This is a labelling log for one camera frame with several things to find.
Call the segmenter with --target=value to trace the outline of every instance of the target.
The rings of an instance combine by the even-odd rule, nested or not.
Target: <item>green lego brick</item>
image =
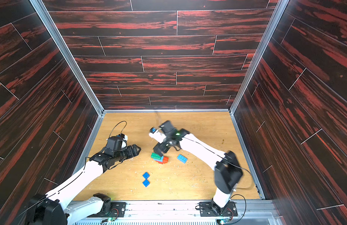
[[[156,154],[156,153],[152,153],[151,154],[151,158],[153,158],[154,160],[160,160],[161,159],[161,156],[159,156],[158,154]]]

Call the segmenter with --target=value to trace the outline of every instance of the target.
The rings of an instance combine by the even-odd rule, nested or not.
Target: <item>back wall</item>
[[[44,0],[105,110],[228,109],[275,0]]]

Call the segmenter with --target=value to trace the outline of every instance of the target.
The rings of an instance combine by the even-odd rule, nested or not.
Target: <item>enclosure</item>
[[[74,224],[216,225],[195,209],[213,170],[150,157],[166,120],[247,169],[227,224],[347,224],[347,1],[0,0],[0,225],[25,224],[120,121],[140,154],[71,205],[102,193],[124,216]]]

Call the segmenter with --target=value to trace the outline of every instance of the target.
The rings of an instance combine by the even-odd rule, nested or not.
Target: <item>wood-patterned wall panel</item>
[[[240,130],[285,223],[347,224],[347,2],[291,0],[248,89],[265,123]]]
[[[0,119],[0,157],[5,158],[10,153],[23,134],[50,105],[66,83],[66,74],[69,71],[66,62],[61,61],[44,80]]]
[[[253,94],[253,97],[255,103],[259,105],[258,108],[261,110],[265,124],[267,124],[272,134],[272,138],[275,139],[280,149],[280,152],[277,153],[282,154],[283,159],[287,159],[286,162],[278,162],[277,166],[286,166],[287,175],[283,176],[288,176],[287,179],[297,179],[296,183],[299,186],[294,187],[294,189],[300,189],[304,193],[307,193],[307,196],[298,197],[296,195],[300,195],[300,192],[297,192],[293,196],[295,198],[310,199],[316,209],[341,204],[341,201],[324,180],[315,164],[296,141],[291,130],[281,118],[280,113],[273,107],[261,85]]]
[[[107,56],[212,55],[215,35],[100,37]]]
[[[176,110],[227,110],[231,105],[190,105],[190,106],[176,106]]]
[[[0,73],[0,82],[22,98],[63,58],[52,39]]]
[[[68,98],[62,92],[59,93],[5,157],[0,165],[0,208],[4,206],[15,186],[24,176],[33,156],[38,155],[56,124],[63,118],[69,105]]]
[[[130,0],[43,0],[48,11],[131,11]]]
[[[52,161],[52,164],[50,165],[50,168],[48,172],[45,175],[46,179],[49,179],[50,181],[53,181],[57,184],[63,183],[67,178],[69,178],[71,174],[65,173],[67,169],[73,170],[73,168],[67,168],[68,164],[73,159],[72,155],[74,152],[76,152],[78,149],[82,152],[83,147],[80,145],[81,138],[86,138],[83,133],[85,132],[87,126],[87,122],[89,120],[89,117],[87,115],[90,114],[90,111],[94,110],[91,103],[88,103],[84,109],[82,110],[81,115],[76,120],[76,123],[74,124],[71,132],[69,133],[68,137],[66,138],[64,144],[62,145],[61,149],[59,150],[58,154],[56,155],[55,159]]]
[[[266,181],[265,181],[265,178],[263,176],[263,173],[261,172],[262,169],[261,169],[261,165],[258,163],[258,160],[257,160],[257,155],[255,154],[255,151],[256,151],[256,147],[257,147],[257,140],[256,140],[256,136],[255,136],[255,131],[253,131],[252,129],[252,126],[250,126],[250,123],[249,121],[244,121],[244,119],[241,121],[238,122],[238,127],[240,129],[240,131],[243,133],[243,141],[245,143],[247,143],[248,145],[248,148],[247,148],[247,151],[248,151],[248,154],[250,155],[250,158],[252,159],[252,164],[253,164],[253,167],[255,168],[255,171],[256,171],[256,174],[257,174],[257,178],[261,184],[262,187],[265,187],[266,186]],[[270,193],[266,191],[266,189],[263,189],[263,194],[265,196],[270,196]]]
[[[146,72],[240,70],[246,55],[142,56]]]
[[[321,209],[318,210],[317,213],[321,217],[322,224],[347,224],[347,208],[344,205],[334,208]]]
[[[39,189],[44,175],[63,143],[54,132],[50,134],[0,210],[0,224],[13,224],[14,219],[28,208],[30,199]]]
[[[0,27],[0,72],[31,51],[14,26]]]
[[[146,96],[124,97],[110,94],[96,94],[104,109],[106,106],[150,106],[150,99]]]
[[[0,84],[0,118],[18,101],[5,86]]]
[[[139,56],[74,56],[74,58],[84,72],[144,72]]]
[[[287,89],[292,87],[306,68],[273,38],[268,43],[262,58]]]
[[[259,88],[265,90],[273,106],[280,112],[299,143],[305,141],[321,128],[281,83],[265,60],[261,59],[255,75],[261,84]]]
[[[134,11],[170,11],[170,10],[212,10],[212,9],[264,9],[267,0],[131,0]]]
[[[176,11],[50,12],[66,36],[168,36],[176,35]]]
[[[255,53],[263,34],[217,35],[213,54]]]
[[[77,78],[72,73],[72,71],[70,71],[68,76],[70,77],[70,79],[65,84],[65,86],[63,86],[62,91],[63,91],[63,93],[65,93],[65,95],[68,97],[68,99],[72,103],[74,103],[74,102],[76,102],[78,97],[81,95],[83,90],[82,90],[81,85],[78,82]]]
[[[195,96],[205,93],[204,85],[118,86],[122,96]]]
[[[77,145],[75,148],[71,148],[71,151],[70,151],[71,154],[68,155],[66,168],[62,174],[62,178],[59,183],[63,183],[66,179],[72,176],[74,169],[78,163],[78,160],[80,159],[80,156],[82,154],[82,150],[84,149],[88,141],[88,138],[90,137],[91,131],[92,130],[90,129],[88,125],[86,125],[86,127],[80,131],[80,134],[79,134],[80,140],[77,142]]]
[[[293,23],[293,20],[295,19],[293,16],[290,16],[287,12],[287,10],[284,11],[284,14],[282,15],[279,23],[277,24],[277,27],[272,35],[272,37],[278,42],[281,43],[286,36],[288,30],[291,27],[291,24]]]
[[[84,91],[81,91],[76,101],[70,105],[70,108],[67,110],[64,119],[62,119],[54,128],[54,131],[62,139],[67,139],[86,105],[86,94]]]
[[[99,37],[63,36],[67,47],[74,56],[104,56]]]
[[[290,92],[347,155],[347,102],[308,70]]]
[[[300,215],[297,213],[295,207],[290,201],[290,198],[285,190],[286,188],[281,184],[275,168],[275,166],[272,166],[263,174],[272,195],[272,201],[274,202],[278,213],[292,224],[304,224],[300,219]]]
[[[347,1],[290,1],[287,12],[315,29],[347,44]]]
[[[206,85],[204,95],[236,95],[240,87],[240,83]]]
[[[192,85],[227,85],[208,86],[205,95],[229,96],[226,105],[231,105],[235,84],[242,83],[277,1],[45,0],[45,4],[105,109],[120,109],[117,104],[138,109],[151,107],[146,98],[122,103],[120,97],[202,96]],[[162,87],[146,91],[121,87],[126,85]],[[183,91],[163,85],[191,87]],[[215,106],[226,108],[221,102]]]
[[[178,35],[262,34],[273,9],[178,11]]]
[[[294,20],[282,46],[347,101],[347,46]]]
[[[28,0],[0,1],[0,224],[23,225],[32,196],[54,187],[44,182],[64,143],[54,128],[83,92],[62,58]],[[97,119],[89,104],[80,147],[56,171],[75,168]]]
[[[35,10],[27,0],[0,1],[0,27],[34,13]]]
[[[176,106],[104,106],[105,110],[175,110]]]
[[[14,25],[32,50],[51,37],[37,13],[33,13],[30,16],[15,21],[12,25]]]
[[[84,72],[90,85],[175,85],[175,72]]]
[[[229,95],[150,97],[152,105],[226,105]]]
[[[248,69],[248,67],[250,66],[250,64],[252,62],[253,56],[254,56],[254,53],[247,54],[245,62],[243,64],[242,68],[241,68],[242,70],[247,70]]]
[[[326,181],[347,207],[347,157],[324,132],[302,144]]]
[[[242,83],[247,70],[177,72],[178,85]]]

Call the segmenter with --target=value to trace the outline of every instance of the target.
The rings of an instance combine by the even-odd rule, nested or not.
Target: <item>lego brick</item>
[[[159,156],[158,154],[156,154],[156,153],[152,153],[151,154],[151,158],[153,158],[154,160],[160,160],[161,159],[161,156]]]
[[[187,158],[186,158],[185,156],[181,155],[181,154],[179,154],[179,155],[177,156],[177,159],[180,160],[181,162],[183,162],[184,164],[185,164],[186,161],[187,161]]]
[[[150,177],[150,175],[149,175],[149,173],[144,173],[143,175],[142,175],[146,180],[147,180],[147,178],[149,178]]]
[[[142,182],[142,183],[144,184],[145,187],[147,187],[147,186],[150,184],[150,182],[149,182],[148,180],[145,180],[145,181]]]
[[[163,156],[161,156],[161,158],[159,160],[156,160],[157,162],[162,162],[163,161]]]

